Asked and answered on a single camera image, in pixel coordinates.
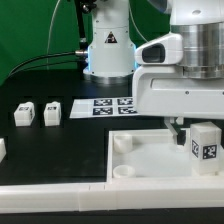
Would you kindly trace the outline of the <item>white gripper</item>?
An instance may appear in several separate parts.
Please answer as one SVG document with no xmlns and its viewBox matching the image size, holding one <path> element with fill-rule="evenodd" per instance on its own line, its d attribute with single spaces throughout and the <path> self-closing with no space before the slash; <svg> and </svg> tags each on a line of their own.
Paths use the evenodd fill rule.
<svg viewBox="0 0 224 224">
<path fill-rule="evenodd" d="M 224 119 L 224 78 L 194 79 L 177 63 L 183 58 L 183 38 L 169 33 L 135 51 L 139 65 L 132 80 L 135 110 L 140 115 L 162 116 L 174 142 L 183 146 L 186 131 L 176 119 Z"/>
</svg>

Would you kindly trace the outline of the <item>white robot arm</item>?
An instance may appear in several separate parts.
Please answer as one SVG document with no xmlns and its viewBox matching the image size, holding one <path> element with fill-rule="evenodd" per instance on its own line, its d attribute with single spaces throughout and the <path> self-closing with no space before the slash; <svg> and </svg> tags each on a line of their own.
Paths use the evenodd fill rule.
<svg viewBox="0 0 224 224">
<path fill-rule="evenodd" d="M 129 0 L 93 0 L 93 41 L 84 77 L 132 75 L 141 115 L 224 120 L 224 0 L 147 0 L 170 16 L 169 33 L 136 47 Z"/>
</svg>

